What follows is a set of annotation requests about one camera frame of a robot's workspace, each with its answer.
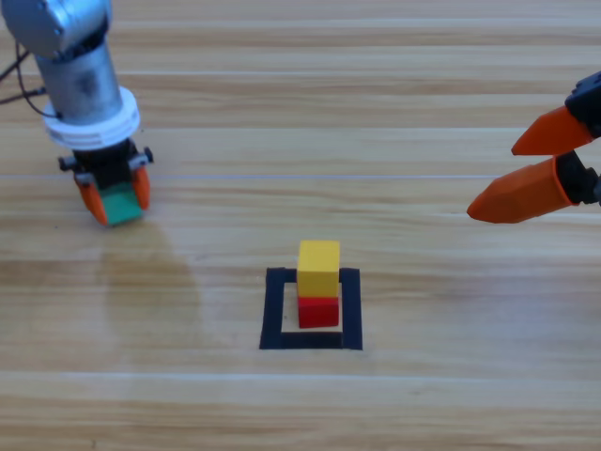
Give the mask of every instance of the table surface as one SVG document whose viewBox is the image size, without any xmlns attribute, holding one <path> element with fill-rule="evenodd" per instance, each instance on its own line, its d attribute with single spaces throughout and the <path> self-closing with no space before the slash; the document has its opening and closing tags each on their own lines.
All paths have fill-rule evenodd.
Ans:
<svg viewBox="0 0 601 451">
<path fill-rule="evenodd" d="M 601 449 L 598 206 L 466 214 L 542 160 L 510 148 L 601 70 L 600 15 L 598 0 L 116 1 L 151 209 L 99 227 L 40 117 L 0 108 L 0 448 Z M 3 66 L 12 51 L 3 28 Z M 598 150 L 580 155 L 601 170 Z M 364 351 L 258 348 L 266 269 L 294 268 L 306 239 L 361 270 Z M 295 308 L 287 289 L 289 332 Z"/>
</svg>

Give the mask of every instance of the black square outline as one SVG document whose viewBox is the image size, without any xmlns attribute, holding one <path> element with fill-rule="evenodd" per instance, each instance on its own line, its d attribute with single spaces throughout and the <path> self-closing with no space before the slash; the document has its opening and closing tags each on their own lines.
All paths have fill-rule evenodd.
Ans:
<svg viewBox="0 0 601 451">
<path fill-rule="evenodd" d="M 297 270 L 268 268 L 265 289 L 262 350 L 363 350 L 361 274 L 341 268 L 342 332 L 282 332 L 284 286 L 296 284 Z"/>
</svg>

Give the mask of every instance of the stacked blocks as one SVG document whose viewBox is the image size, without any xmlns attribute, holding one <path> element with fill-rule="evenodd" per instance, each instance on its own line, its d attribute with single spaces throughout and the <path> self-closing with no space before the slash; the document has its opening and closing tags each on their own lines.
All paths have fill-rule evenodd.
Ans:
<svg viewBox="0 0 601 451">
<path fill-rule="evenodd" d="M 297 268 L 299 327 L 335 327 L 339 318 L 340 243 L 302 241 Z"/>
</svg>

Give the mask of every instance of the green block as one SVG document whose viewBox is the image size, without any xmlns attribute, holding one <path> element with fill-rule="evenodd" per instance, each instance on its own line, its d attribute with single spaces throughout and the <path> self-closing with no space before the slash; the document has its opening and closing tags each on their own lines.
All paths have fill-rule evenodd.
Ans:
<svg viewBox="0 0 601 451">
<path fill-rule="evenodd" d="M 133 221 L 143 215 L 130 183 L 121 183 L 100 192 L 109 226 Z"/>
</svg>

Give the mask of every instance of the white ring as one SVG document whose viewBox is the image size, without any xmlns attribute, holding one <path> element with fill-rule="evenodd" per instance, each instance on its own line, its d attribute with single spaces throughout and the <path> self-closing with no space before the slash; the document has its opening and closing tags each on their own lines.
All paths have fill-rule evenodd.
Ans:
<svg viewBox="0 0 601 451">
<path fill-rule="evenodd" d="M 140 112 L 133 94 L 125 87 L 119 88 L 123 107 L 114 117 L 92 125 L 71 125 L 56 117 L 45 117 L 46 132 L 50 139 L 63 148 L 70 150 L 99 150 L 114 146 L 136 133 L 140 126 Z M 44 113 L 54 116 L 56 112 L 51 103 L 46 105 Z"/>
</svg>

